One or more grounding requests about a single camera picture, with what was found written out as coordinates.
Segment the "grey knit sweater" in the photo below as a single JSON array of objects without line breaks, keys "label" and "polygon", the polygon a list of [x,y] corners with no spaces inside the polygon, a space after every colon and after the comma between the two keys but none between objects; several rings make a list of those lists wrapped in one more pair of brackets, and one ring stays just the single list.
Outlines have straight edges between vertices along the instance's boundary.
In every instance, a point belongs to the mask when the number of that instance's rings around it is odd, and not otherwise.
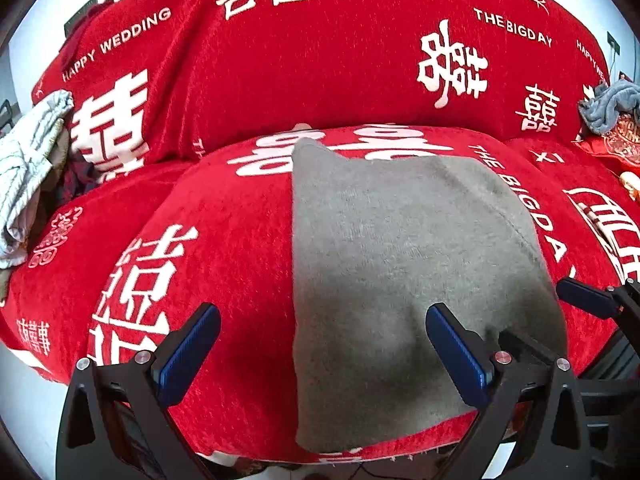
[{"label": "grey knit sweater", "polygon": [[425,331],[442,302],[495,339],[513,327],[564,353],[532,217],[474,159],[293,152],[297,443],[342,452],[465,412]]}]

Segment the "red embroidered cushion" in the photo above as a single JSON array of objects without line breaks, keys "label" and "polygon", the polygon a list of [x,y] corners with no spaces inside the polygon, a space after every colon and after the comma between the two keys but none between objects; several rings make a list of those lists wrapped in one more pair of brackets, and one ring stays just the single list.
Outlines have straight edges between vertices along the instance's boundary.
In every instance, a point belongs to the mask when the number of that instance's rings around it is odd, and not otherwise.
[{"label": "red embroidered cushion", "polygon": [[582,128],[580,133],[582,136],[573,143],[585,153],[600,160],[614,174],[622,174],[625,171],[639,173],[639,125],[631,114],[621,114],[614,128],[605,136],[597,136],[585,128]]}]

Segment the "grey-blue crumpled cloth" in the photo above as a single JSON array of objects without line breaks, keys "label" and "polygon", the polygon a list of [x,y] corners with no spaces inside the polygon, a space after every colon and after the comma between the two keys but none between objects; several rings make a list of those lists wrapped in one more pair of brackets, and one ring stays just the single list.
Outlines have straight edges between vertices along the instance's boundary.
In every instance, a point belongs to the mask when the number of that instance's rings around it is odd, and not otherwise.
[{"label": "grey-blue crumpled cloth", "polygon": [[623,114],[639,125],[639,102],[638,84],[620,79],[612,86],[598,84],[592,96],[579,101],[577,106],[587,128],[597,136],[607,136]]}]

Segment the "dark plaid cloth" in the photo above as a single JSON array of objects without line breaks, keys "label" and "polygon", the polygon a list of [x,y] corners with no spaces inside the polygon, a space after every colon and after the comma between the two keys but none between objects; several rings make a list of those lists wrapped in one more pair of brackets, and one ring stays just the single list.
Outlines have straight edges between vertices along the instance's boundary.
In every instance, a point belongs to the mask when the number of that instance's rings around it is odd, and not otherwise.
[{"label": "dark plaid cloth", "polygon": [[92,162],[87,162],[79,153],[72,153],[67,157],[54,187],[48,194],[49,206],[58,209],[71,200],[97,188],[99,171]]}]

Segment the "pale green striped cloth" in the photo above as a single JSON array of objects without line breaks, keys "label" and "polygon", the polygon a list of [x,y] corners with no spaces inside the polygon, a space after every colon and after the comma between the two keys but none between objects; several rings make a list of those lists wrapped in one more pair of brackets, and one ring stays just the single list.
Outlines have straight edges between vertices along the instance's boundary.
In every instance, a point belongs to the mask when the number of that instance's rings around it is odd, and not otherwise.
[{"label": "pale green striped cloth", "polygon": [[49,156],[60,137],[72,94],[50,93],[1,137],[1,267],[19,266],[35,222],[40,188],[53,168]]}]

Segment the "red sofa cover with characters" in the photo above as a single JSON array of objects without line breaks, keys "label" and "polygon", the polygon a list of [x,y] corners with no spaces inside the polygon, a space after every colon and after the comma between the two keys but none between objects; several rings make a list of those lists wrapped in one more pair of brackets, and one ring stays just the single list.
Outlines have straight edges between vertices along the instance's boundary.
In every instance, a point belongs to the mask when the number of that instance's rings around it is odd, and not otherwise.
[{"label": "red sofa cover with characters", "polygon": [[[639,208],[573,141],[578,102],[608,71],[553,0],[120,0],[42,74],[67,90],[94,190],[28,245],[1,339],[70,381],[153,350],[202,302],[221,333],[172,410],[198,454],[312,464],[456,442],[467,407],[417,434],[342,452],[296,440],[293,152],[458,156],[496,174],[532,217],[552,286],[639,274]],[[614,325],[556,300],[584,370]]]}]

